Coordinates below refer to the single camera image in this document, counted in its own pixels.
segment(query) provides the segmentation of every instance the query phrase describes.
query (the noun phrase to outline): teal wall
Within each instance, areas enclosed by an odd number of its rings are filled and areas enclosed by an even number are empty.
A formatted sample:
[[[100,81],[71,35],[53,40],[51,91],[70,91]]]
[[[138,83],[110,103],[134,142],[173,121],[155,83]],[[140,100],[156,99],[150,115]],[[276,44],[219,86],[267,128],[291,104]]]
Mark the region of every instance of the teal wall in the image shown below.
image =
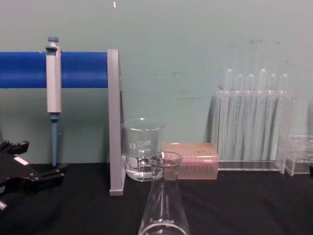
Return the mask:
[[[225,70],[265,66],[289,74],[300,96],[292,131],[308,133],[311,0],[115,2],[0,0],[0,51],[44,51],[50,35],[63,51],[119,49],[125,118],[165,119],[166,141],[208,141],[211,97]],[[60,159],[108,161],[107,91],[63,93]],[[28,161],[50,162],[44,90],[1,90],[0,128],[4,139],[31,141]]]

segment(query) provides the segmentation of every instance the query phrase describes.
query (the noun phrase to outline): white label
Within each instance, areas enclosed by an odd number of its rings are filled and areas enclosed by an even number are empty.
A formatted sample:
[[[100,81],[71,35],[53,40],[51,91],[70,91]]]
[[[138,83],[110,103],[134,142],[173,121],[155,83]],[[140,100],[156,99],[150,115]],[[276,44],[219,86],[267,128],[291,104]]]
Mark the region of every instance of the white label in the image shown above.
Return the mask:
[[[129,148],[130,149],[136,149],[136,145],[134,143],[129,143]]]
[[[133,167],[133,168],[137,168],[138,166],[138,161],[137,158],[133,158],[133,157],[129,157],[129,162],[128,164]]]
[[[19,163],[23,164],[23,165],[27,165],[28,162],[25,161],[24,159],[20,158],[20,157],[15,157],[14,158],[16,161],[18,161]]]
[[[0,193],[3,193],[5,190],[5,186],[0,187]]]
[[[0,201],[0,210],[4,210],[6,207],[7,205],[4,202]]]
[[[174,220],[163,219],[161,221],[161,223],[163,223],[163,224],[174,224]]]

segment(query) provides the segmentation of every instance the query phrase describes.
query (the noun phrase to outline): glass beaker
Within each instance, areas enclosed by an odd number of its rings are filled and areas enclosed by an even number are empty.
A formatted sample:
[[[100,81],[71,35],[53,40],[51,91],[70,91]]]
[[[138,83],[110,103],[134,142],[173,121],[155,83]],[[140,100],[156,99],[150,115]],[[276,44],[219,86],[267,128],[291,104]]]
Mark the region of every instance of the glass beaker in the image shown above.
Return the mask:
[[[173,152],[149,157],[152,186],[138,235],[190,235],[177,180],[181,161]]]
[[[150,181],[148,157],[162,150],[165,123],[152,118],[138,118],[122,124],[126,139],[126,173],[137,181]]]

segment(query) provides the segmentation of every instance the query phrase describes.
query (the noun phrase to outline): pipette tip box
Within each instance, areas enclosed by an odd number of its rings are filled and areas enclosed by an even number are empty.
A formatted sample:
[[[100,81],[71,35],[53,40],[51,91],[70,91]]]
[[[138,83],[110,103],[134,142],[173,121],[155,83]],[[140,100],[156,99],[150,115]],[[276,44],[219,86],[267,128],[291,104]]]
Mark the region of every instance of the pipette tip box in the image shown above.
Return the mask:
[[[216,180],[219,157],[211,143],[164,143],[162,150],[182,156],[178,179]]]

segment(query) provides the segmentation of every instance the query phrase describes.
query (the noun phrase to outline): flask rim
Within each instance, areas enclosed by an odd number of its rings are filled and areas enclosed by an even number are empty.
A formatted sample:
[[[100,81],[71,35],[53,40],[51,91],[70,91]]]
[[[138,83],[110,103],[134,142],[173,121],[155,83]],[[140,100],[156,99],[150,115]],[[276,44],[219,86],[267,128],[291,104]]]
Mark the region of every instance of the flask rim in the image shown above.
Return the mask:
[[[175,152],[162,151],[148,157],[151,166],[168,168],[179,166],[182,162],[182,156]]]

